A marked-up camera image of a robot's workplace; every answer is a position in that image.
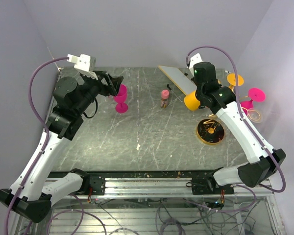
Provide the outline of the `orange wine glass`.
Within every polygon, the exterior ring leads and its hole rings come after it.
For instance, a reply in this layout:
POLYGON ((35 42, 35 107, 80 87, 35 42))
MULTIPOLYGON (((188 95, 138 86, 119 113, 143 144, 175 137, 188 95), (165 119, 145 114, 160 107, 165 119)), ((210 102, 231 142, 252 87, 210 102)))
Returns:
MULTIPOLYGON (((230 84, 229 88, 234 91, 236 86, 236 76, 234 73, 230 73, 227 76, 227 81, 230 84)), ((244 79, 238 74, 238 86, 242 86, 244 84, 244 79)))
POLYGON ((221 83, 219 80, 213 82, 196 82, 196 90, 185 96, 184 104, 191 111, 205 107, 213 109, 218 104, 214 93, 220 88, 221 83))

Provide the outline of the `clear wine glass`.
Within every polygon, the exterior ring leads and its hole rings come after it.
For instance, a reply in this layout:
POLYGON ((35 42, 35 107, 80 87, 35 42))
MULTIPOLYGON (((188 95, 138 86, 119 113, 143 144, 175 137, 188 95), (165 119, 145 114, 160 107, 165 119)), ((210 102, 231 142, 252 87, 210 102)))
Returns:
POLYGON ((248 109, 246 115, 254 123, 262 122, 263 115, 256 109, 248 109))

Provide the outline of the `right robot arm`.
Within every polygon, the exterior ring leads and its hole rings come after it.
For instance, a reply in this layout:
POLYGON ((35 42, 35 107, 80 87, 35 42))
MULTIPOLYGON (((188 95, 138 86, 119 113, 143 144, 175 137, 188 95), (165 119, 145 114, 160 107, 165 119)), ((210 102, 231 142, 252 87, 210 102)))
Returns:
POLYGON ((247 158, 247 163, 216 170, 213 178, 206 182, 207 190, 215 194, 229 184, 253 188, 281 172, 286 153, 269 144, 253 126, 234 92, 218 83, 215 66, 210 62, 197 62, 189 64, 189 69, 196 85, 196 99, 228 127, 247 158))

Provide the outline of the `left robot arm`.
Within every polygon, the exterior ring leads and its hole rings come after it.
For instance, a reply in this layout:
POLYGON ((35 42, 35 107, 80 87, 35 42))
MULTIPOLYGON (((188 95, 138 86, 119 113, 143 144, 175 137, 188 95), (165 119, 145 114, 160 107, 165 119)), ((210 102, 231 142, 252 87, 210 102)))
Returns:
POLYGON ((63 197, 71 193, 86 194, 90 189, 90 175, 77 168, 49 185, 45 181, 57 157, 83 124, 86 109, 97 103, 98 95, 119 93, 123 76, 113 77, 106 71, 96 71, 95 75, 81 74, 83 84, 70 76, 58 80, 53 92, 56 106, 33 156, 15 183, 0 189, 0 202, 33 223, 41 222, 63 197))

